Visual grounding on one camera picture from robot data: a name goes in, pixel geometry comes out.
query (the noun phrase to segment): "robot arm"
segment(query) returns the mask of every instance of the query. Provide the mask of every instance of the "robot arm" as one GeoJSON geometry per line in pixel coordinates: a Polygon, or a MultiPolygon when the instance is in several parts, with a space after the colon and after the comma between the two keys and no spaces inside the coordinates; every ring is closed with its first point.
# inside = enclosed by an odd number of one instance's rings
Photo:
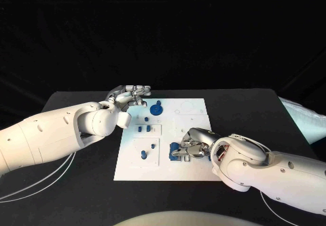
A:
{"type": "Polygon", "coordinates": [[[282,152],[264,153],[261,144],[251,141],[192,128],[172,155],[204,157],[209,152],[212,173],[234,190],[246,192],[253,186],[273,200],[326,215],[326,163],[282,152]]]}
{"type": "Polygon", "coordinates": [[[143,105],[150,86],[119,86],[106,101],[88,102],[25,119],[0,131],[0,175],[54,161],[129,127],[129,106],[143,105]]]}

